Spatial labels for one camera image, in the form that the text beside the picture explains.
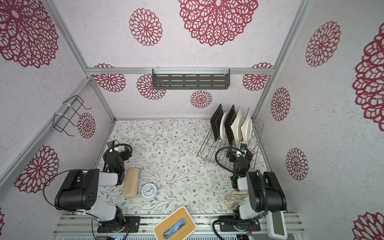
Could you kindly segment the white square plate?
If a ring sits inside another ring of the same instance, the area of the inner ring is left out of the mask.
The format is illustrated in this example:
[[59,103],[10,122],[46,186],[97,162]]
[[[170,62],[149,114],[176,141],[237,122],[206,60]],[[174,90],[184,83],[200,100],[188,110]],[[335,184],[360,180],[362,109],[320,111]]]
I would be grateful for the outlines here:
[[252,117],[250,114],[250,110],[247,112],[247,116],[241,126],[241,132],[242,132],[242,137],[243,137],[243,143],[249,144],[252,136],[252,130],[253,130],[253,122],[252,122]]
[[241,131],[241,126],[243,125],[244,121],[245,121],[244,115],[242,113],[241,108],[239,108],[237,116],[231,125],[231,130],[232,130],[233,135],[234,135],[236,148],[240,147],[241,141],[243,140],[243,134]]

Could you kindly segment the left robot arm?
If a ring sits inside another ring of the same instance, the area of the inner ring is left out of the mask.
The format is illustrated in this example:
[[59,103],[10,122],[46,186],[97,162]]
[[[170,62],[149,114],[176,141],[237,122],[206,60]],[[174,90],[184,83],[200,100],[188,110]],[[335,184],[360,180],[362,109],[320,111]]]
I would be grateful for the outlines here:
[[104,168],[70,170],[59,189],[54,206],[94,217],[105,232],[121,232],[127,228],[121,208],[98,198],[99,187],[120,186],[125,179],[125,161],[133,153],[128,144],[110,146],[103,154]]

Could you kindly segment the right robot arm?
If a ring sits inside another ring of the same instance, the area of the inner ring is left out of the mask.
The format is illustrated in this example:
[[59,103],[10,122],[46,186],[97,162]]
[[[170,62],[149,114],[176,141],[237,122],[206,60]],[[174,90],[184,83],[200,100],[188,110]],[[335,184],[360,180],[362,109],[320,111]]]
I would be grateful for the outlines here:
[[287,200],[274,172],[251,171],[253,154],[247,144],[231,148],[233,162],[232,188],[237,192],[247,192],[249,200],[233,210],[236,221],[259,219],[268,213],[285,211]]

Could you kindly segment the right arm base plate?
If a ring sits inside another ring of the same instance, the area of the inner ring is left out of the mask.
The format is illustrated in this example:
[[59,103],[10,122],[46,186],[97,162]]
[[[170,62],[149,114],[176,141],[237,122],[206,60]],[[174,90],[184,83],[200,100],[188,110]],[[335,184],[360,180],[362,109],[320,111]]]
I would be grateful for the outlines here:
[[243,221],[234,222],[231,216],[219,216],[219,226],[221,232],[259,232],[261,226],[259,221]]

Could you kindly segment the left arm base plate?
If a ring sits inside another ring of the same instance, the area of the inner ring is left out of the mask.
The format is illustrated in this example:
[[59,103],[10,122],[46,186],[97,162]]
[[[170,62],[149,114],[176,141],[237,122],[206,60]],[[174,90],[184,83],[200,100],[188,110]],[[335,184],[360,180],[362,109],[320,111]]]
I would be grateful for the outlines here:
[[99,222],[97,233],[137,233],[141,217],[122,217],[107,222]]

